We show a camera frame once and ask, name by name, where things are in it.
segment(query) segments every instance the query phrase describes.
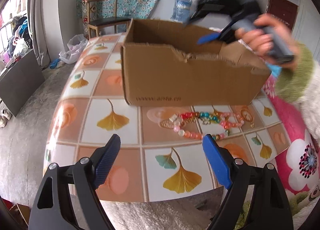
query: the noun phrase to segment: white shoe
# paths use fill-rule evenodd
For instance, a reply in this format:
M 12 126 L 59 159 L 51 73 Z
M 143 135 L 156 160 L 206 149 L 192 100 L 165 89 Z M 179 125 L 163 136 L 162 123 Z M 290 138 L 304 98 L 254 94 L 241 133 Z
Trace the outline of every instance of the white shoe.
M 12 113 L 6 108 L 1 110 L 1 115 L 7 118 L 8 120 L 10 120 L 10 118 L 12 117 Z
M 7 118 L 4 116 L 0 115 L 0 128 L 5 127 L 7 125 Z

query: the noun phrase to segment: wooden chair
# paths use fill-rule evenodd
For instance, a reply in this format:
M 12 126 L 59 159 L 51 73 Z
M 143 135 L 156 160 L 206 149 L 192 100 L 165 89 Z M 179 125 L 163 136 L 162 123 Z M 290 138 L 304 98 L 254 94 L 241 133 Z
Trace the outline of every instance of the wooden chair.
M 88 34 L 89 39 L 91 38 L 91 29 L 96 31 L 96 37 L 99 36 L 99 29 L 108 26 L 115 27 L 115 33 L 117 33 L 117 25 L 127 24 L 127 29 L 129 27 L 130 18 L 128 17 L 117 17 L 117 1 L 115 0 L 113 17 L 98 19 L 90 22 L 90 2 L 103 1 L 103 0 L 87 0 L 87 10 L 88 10 Z

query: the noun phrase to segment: blue gripper pad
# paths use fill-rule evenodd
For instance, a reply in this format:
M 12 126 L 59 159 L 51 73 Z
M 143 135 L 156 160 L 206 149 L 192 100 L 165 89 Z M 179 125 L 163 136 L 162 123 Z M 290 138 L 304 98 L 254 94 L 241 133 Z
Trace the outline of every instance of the blue gripper pad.
M 105 152 L 99 160 L 95 169 L 95 177 L 93 185 L 97 189 L 100 185 L 104 184 L 110 172 L 110 169 L 119 153 L 121 141 L 118 135 L 113 135 L 112 141 L 109 141 L 105 147 Z
M 226 189 L 229 189 L 232 185 L 230 168 L 221 156 L 219 146 L 213 140 L 211 135 L 207 134 L 203 137 L 202 148 L 218 182 Z
M 204 43 L 208 43 L 208 42 L 210 42 L 210 41 L 214 41 L 214 40 L 216 40 L 219 36 L 220 36 L 220 33 L 217 33 L 217 32 L 214 32 L 214 33 L 211 33 L 211 34 L 202 36 L 202 37 L 198 40 L 197 44 L 204 44 Z

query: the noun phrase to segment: silver bolt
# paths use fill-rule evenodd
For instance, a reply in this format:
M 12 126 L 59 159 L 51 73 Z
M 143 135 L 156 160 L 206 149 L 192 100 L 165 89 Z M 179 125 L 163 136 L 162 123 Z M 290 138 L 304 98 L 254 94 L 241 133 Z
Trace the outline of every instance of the silver bolt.
M 55 169 L 57 167 L 57 164 L 56 163 L 51 163 L 49 165 L 49 169 Z
M 273 164 L 268 163 L 268 164 L 267 164 L 267 168 L 268 168 L 268 169 L 274 169 L 275 167 L 273 166 Z
M 80 160 L 80 163 L 81 164 L 86 164 L 86 163 L 88 163 L 89 162 L 89 158 L 88 157 L 84 157 L 84 158 L 82 158 L 81 160 Z
M 235 159 L 235 163 L 236 163 L 237 165 L 242 165 L 242 164 L 243 164 L 243 160 L 241 160 L 240 158 L 236 158 L 236 159 Z

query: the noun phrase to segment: gray handle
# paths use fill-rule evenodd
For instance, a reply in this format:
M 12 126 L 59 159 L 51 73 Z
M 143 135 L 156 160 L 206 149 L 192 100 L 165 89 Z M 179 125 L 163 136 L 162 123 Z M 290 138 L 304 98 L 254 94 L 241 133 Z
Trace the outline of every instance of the gray handle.
M 250 20 L 242 19 L 232 25 L 233 30 L 237 30 L 239 28 L 243 28 L 246 32 L 257 29 Z M 273 44 L 274 47 L 268 55 L 272 56 L 278 64 L 288 63 L 293 60 L 294 54 L 289 50 L 287 44 L 283 41 L 283 39 L 275 33 L 272 27 L 265 26 L 262 28 L 266 34 L 272 34 L 273 36 Z

